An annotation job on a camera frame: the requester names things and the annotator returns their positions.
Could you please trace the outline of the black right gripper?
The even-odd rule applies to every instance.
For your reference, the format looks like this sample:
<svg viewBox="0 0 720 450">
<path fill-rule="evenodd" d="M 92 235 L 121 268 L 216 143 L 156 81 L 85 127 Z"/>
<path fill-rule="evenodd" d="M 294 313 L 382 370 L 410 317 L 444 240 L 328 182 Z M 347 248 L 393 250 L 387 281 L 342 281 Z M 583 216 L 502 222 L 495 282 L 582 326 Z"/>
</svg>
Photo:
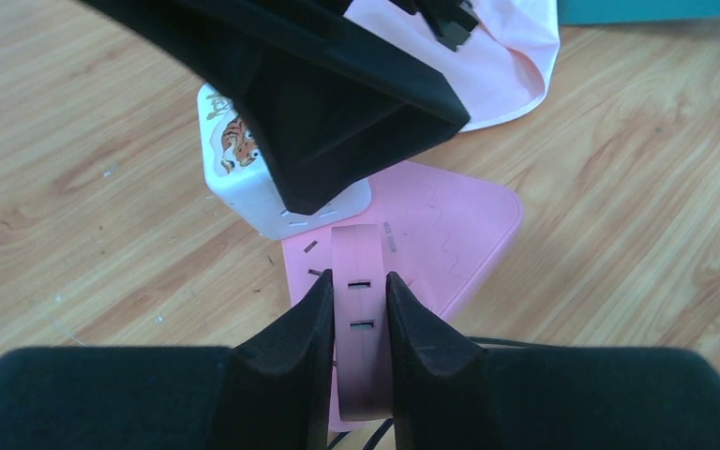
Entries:
<svg viewBox="0 0 720 450">
<path fill-rule="evenodd" d="M 471 1 L 400 0 L 452 52 Z M 284 205 L 311 215 L 470 119 L 441 72 L 346 17 L 346 1 L 95 1 L 229 98 Z"/>
</svg>

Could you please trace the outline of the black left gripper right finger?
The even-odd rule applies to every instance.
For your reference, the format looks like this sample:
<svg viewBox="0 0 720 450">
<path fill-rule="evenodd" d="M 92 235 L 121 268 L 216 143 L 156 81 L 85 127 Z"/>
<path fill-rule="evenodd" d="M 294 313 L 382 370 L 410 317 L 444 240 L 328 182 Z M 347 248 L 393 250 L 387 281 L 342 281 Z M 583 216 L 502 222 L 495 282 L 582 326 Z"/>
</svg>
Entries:
<svg viewBox="0 0 720 450">
<path fill-rule="evenodd" d="M 666 347 L 484 348 L 386 280 L 400 449 L 720 449 L 720 375 Z"/>
</svg>

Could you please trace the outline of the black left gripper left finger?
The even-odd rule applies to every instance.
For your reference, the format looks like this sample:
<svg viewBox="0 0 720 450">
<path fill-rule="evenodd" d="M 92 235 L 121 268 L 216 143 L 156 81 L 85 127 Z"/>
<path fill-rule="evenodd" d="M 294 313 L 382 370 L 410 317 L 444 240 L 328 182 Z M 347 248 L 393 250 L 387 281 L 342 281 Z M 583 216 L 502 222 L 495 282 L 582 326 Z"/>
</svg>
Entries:
<svg viewBox="0 0 720 450">
<path fill-rule="evenodd" d="M 230 347 L 25 347 L 0 357 L 0 449 L 324 449 L 334 288 Z"/>
</svg>

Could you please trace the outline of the white tiger cube socket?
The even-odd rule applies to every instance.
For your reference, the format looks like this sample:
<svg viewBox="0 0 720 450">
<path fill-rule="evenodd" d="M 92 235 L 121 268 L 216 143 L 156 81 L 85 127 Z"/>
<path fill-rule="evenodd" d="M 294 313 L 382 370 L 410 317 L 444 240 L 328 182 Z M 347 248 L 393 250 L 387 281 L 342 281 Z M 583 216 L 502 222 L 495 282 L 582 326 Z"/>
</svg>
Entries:
<svg viewBox="0 0 720 450">
<path fill-rule="evenodd" d="M 357 216 L 368 208 L 371 188 L 364 179 L 312 215 L 290 211 L 232 101 L 205 84 L 197 95 L 197 110 L 206 185 L 260 235 L 281 240 Z"/>
</svg>

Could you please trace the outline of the teal USB power strip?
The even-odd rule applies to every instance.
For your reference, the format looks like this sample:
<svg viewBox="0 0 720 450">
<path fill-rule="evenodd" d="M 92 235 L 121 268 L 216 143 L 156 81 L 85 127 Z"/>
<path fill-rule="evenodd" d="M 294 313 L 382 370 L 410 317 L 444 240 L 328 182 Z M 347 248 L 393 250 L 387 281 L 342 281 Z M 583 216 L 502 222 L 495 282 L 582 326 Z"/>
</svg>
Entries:
<svg viewBox="0 0 720 450">
<path fill-rule="evenodd" d="M 720 0 L 559 0 L 560 25 L 599 25 L 720 17 Z"/>
</svg>

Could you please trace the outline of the pink plug adapter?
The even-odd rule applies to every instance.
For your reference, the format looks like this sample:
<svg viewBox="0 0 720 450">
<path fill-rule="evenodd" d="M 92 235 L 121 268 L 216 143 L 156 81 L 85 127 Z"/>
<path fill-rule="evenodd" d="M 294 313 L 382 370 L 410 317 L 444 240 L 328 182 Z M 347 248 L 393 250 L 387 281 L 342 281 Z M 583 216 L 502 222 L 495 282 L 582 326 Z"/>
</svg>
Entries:
<svg viewBox="0 0 720 450">
<path fill-rule="evenodd" d="M 338 413 L 344 422 L 385 418 L 393 370 L 379 228 L 335 227 L 331 247 Z"/>
</svg>

